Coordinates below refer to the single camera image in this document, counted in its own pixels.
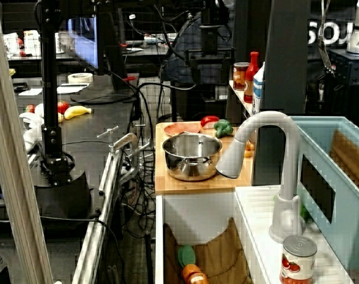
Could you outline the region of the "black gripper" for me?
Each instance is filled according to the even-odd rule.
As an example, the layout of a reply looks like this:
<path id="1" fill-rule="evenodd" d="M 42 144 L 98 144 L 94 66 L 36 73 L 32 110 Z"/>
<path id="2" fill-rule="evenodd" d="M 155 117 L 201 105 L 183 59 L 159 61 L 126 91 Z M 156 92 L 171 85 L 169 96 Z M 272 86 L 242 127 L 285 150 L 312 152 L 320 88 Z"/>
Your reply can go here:
<path id="1" fill-rule="evenodd" d="M 200 25 L 200 49 L 186 49 L 185 61 L 189 62 L 192 78 L 199 78 L 198 62 L 223 62 L 222 78 L 230 77 L 231 62 L 235 61 L 235 49 L 218 48 L 218 39 L 228 42 L 232 39 L 232 30 L 228 25 Z"/>

